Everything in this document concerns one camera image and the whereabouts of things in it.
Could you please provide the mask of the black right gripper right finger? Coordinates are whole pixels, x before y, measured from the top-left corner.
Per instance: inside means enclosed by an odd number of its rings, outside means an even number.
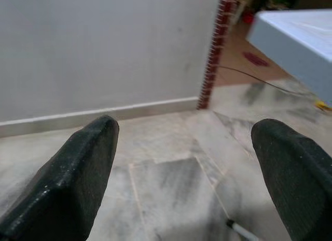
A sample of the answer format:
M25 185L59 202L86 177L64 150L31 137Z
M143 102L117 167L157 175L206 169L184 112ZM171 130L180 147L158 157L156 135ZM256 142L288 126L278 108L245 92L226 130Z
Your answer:
M332 157L276 119L255 123L251 140L291 240L332 241Z

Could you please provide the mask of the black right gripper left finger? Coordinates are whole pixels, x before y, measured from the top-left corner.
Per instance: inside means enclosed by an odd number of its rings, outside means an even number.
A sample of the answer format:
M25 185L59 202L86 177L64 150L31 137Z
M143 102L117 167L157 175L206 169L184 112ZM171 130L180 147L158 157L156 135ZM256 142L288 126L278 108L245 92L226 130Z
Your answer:
M0 241L86 241L115 158L119 125L101 116L73 133L0 218Z

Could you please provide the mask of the white rod with black tip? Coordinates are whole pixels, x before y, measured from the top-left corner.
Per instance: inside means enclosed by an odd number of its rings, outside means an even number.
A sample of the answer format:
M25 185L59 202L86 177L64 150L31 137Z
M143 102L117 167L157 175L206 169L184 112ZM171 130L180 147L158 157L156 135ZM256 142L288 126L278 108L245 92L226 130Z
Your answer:
M226 225L229 228L231 228L232 230L234 230L236 233L238 233L240 236L242 236L243 238L245 238L247 241L261 241L255 234L253 234L252 232L248 231L247 229L245 229L241 225L237 224L232 219L228 219L226 221Z

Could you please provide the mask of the white skirting board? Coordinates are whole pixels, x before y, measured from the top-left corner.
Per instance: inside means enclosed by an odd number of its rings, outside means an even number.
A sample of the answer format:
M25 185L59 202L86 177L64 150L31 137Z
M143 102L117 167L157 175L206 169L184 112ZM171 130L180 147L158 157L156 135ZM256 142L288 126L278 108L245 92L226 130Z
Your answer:
M109 115L112 118L121 121L146 116L193 111L196 109L197 103L198 97L187 97L115 108L103 108L98 110L10 120L0 122L0 138L84 126L103 115Z

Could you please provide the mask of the red floor mat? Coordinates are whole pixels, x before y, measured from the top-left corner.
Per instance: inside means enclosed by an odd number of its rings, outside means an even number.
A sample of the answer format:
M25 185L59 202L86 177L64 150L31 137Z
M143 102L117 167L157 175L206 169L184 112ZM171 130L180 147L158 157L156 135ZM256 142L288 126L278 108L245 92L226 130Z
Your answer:
M264 66L268 67L269 63L262 58L258 57L257 55L251 53L251 52L242 52L242 55L245 59L247 59L249 62L254 64L255 66Z

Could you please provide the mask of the brown ribbed threshold strip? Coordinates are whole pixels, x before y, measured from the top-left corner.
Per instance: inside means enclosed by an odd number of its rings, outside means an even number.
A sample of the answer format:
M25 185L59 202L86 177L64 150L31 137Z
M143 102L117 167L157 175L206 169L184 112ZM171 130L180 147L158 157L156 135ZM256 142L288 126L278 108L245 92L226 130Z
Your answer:
M205 110L209 107L220 58L231 26L231 18L235 5L236 0L218 0L197 110Z

